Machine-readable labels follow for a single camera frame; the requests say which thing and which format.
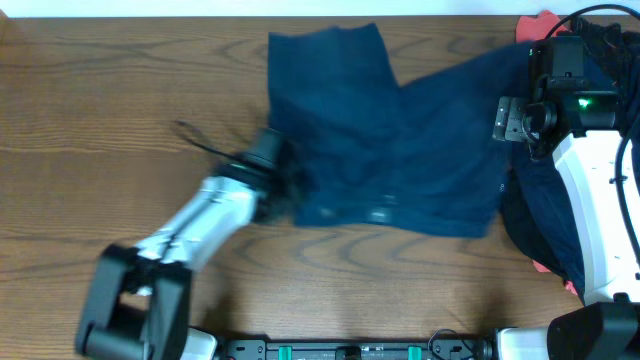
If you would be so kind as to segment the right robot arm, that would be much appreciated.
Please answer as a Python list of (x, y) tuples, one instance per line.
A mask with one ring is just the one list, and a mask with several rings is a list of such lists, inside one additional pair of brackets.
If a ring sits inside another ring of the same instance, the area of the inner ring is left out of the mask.
[(567, 190), (585, 274), (584, 306), (545, 327), (496, 331), (492, 359), (639, 356), (639, 197), (635, 125), (622, 95), (587, 72), (584, 41), (568, 33), (533, 43), (529, 98), (499, 101), (493, 137), (552, 157)]

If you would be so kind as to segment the dark blue denim shorts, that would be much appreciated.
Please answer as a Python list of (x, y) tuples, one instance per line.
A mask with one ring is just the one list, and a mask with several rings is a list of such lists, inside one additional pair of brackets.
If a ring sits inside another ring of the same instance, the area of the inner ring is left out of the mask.
[(484, 236), (510, 158), (493, 137), (498, 103), (527, 94), (529, 49), (510, 44), (402, 85), (373, 24), (271, 34), (269, 124), (304, 172), (294, 223)]

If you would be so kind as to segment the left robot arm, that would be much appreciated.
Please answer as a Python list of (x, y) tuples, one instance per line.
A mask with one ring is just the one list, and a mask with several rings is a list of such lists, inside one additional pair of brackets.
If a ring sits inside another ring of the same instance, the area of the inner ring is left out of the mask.
[(74, 348), (91, 359), (213, 359), (215, 336), (189, 324), (193, 277), (251, 223), (289, 212), (301, 195), (295, 145), (261, 130), (229, 156), (168, 222), (133, 247), (99, 256)]

